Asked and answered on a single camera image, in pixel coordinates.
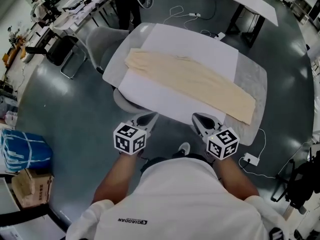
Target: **shoe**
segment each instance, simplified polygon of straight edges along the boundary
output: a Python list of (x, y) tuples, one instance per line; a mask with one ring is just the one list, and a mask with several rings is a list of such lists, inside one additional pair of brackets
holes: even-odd
[(189, 153), (190, 153), (190, 144), (188, 142), (182, 143), (181, 146), (179, 147), (178, 151), (183, 152), (183, 154), (185, 156), (189, 155)]

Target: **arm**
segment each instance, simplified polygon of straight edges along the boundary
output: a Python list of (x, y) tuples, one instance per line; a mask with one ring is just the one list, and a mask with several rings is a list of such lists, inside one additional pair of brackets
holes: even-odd
[(221, 161), (217, 160), (217, 166), (223, 186), (230, 194), (241, 200), (245, 200), (251, 196), (259, 196), (257, 188), (231, 157)]
[(135, 172), (136, 160), (136, 154), (121, 153), (96, 189), (92, 203), (110, 200), (117, 204), (122, 201), (127, 196), (129, 183)]

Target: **person's right arm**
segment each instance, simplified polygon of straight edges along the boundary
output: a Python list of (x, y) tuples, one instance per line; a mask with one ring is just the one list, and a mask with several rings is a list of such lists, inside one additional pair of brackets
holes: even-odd
[(243, 201), (251, 196), (259, 196), (255, 185), (252, 184), (231, 157), (217, 160), (217, 167), (223, 186), (230, 194)]

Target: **paper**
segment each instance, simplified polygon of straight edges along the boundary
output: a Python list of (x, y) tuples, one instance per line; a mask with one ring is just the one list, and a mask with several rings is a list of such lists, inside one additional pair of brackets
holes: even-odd
[[(238, 50), (211, 37), (186, 29), (157, 24), (141, 49), (177, 56), (188, 56), (234, 81)], [(192, 114), (207, 113), (222, 123), (226, 114), (191, 97), (176, 92), (128, 70), (119, 91), (129, 101), (151, 111), (192, 125)]]

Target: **t-shirt logo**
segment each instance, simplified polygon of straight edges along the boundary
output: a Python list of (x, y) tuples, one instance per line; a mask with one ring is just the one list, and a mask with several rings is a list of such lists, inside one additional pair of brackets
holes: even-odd
[(132, 224), (141, 224), (146, 225), (148, 223), (147, 220), (136, 219), (136, 218), (119, 218), (118, 222), (132, 223)]

